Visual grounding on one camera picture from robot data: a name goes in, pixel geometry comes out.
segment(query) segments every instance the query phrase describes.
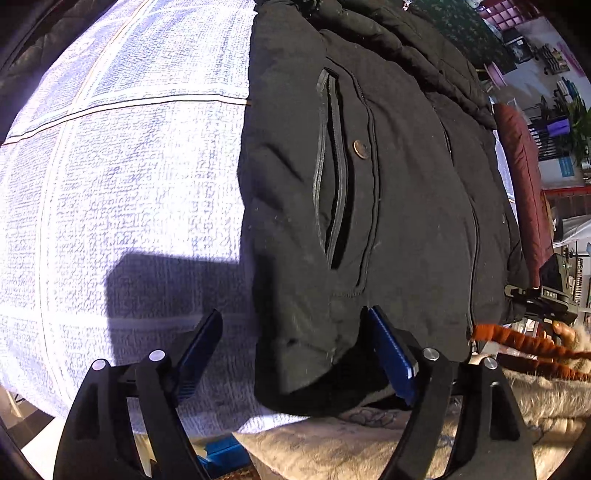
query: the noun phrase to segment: zipper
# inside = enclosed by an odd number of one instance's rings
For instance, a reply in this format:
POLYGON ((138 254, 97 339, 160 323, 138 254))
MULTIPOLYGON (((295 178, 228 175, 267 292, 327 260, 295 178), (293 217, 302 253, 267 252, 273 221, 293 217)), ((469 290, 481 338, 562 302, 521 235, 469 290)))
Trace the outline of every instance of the zipper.
POLYGON ((322 70, 316 84, 316 92, 320 97, 320 132, 318 134, 318 153, 316 155, 316 168, 314 170, 314 179, 312 183, 312 201, 314 212, 316 213, 316 229, 320 245, 324 249, 323 235, 320 228, 320 185, 322 183, 322 172, 324 170, 324 154, 326 152, 326 137, 328 135, 328 105, 326 80, 329 73, 322 70))
MULTIPOLYGON (((443 134, 445 135, 447 152, 449 153, 449 158, 453 164, 452 143, 449 140, 449 135, 447 133, 447 129, 445 128, 445 125, 443 125, 443 122, 441 122, 441 126, 443 127, 443 134)), ((470 271, 470 289, 468 290, 468 310, 467 310, 468 331, 470 333, 470 336, 472 336, 472 332, 474 331, 474 325, 475 325, 474 310, 472 307, 472 295, 473 295, 473 290, 474 290, 474 281, 475 281, 475 277, 476 277, 476 262, 478 260, 478 249, 479 249, 480 238, 479 238, 478 218, 476 217, 476 212, 474 210, 474 206, 472 205, 472 202, 470 201, 469 197, 468 197, 468 202, 470 203, 470 208, 472 210, 472 219, 474 220, 474 256, 472 257, 472 266, 471 266, 471 271, 470 271)))
POLYGON ((329 107, 330 107, 330 123, 332 126, 332 142, 333 142, 333 153, 336 158, 337 168, 337 186, 336 186, 336 207, 335 214, 333 215, 333 221, 329 227, 329 234, 327 235, 327 247, 326 247, 326 261, 329 268, 333 268, 333 259, 335 257, 335 249, 337 240, 339 238, 339 232, 343 224, 343 217, 345 215, 348 181, 349 181, 349 168, 347 164, 347 157, 345 153, 345 146, 343 143, 343 132, 341 127, 341 114, 339 98, 336 91, 336 79, 334 76, 329 75, 326 90, 328 94, 329 107))

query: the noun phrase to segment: pocket zipper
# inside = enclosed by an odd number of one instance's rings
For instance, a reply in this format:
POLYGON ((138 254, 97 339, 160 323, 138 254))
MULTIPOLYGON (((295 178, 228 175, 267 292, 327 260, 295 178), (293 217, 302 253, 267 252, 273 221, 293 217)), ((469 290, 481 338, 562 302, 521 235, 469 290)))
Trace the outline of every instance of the pocket zipper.
POLYGON ((316 213, 316 229, 322 249, 324 249, 324 242, 320 228, 320 186, 322 184, 324 154, 326 152, 326 137, 328 133, 328 105, 326 92, 326 81, 328 76, 329 73, 326 70, 322 70, 320 77, 318 78, 318 83, 316 84, 316 91, 320 96, 320 132, 318 134, 318 153, 316 155, 316 168, 314 170, 314 179, 312 183, 312 201, 314 204, 314 212, 316 213))
POLYGON ((333 221, 331 222, 331 226, 329 228, 330 233, 327 236, 326 248, 326 261, 329 268, 333 268, 336 244, 343 223, 343 217, 345 215, 347 187, 349 181, 349 167, 347 164, 345 146, 343 144, 343 132, 341 127, 339 98, 336 91, 336 79, 332 75, 329 75, 326 89, 328 93, 330 120, 332 125, 333 152, 336 157, 337 168, 336 208, 333 221))

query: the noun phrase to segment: pink object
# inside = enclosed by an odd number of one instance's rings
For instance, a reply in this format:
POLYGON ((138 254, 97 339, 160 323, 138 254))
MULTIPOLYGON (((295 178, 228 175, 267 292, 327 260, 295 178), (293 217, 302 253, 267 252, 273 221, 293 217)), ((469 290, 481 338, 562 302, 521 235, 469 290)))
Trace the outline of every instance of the pink object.
POLYGON ((491 78, 492 83, 494 83, 495 86, 497 86, 497 87, 507 86, 507 82, 505 81, 503 74, 499 70, 499 67, 496 66, 495 62, 491 63, 490 65, 486 65, 485 69, 486 69, 486 72, 488 73, 488 76, 491 78))

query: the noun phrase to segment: jacket pocket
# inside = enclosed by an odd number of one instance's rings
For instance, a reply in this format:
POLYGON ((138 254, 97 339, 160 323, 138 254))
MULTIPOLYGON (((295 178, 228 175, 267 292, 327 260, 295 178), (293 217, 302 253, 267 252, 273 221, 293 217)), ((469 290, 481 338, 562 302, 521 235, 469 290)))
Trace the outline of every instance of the jacket pocket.
POLYGON ((320 74, 317 92, 316 226, 335 294, 355 294, 365 282, 376 213, 369 109, 356 80, 332 62, 320 74))

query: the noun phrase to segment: black quilted fabric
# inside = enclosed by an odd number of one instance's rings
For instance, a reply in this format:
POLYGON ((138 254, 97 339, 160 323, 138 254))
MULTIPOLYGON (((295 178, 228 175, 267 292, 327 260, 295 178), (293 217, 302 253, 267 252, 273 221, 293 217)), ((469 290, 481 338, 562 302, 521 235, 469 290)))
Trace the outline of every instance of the black quilted fabric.
POLYGON ((13 14, 12 36, 0 52, 0 142, 46 70, 115 1, 32 0, 13 14), (15 46, 22 47, 10 51, 15 46))

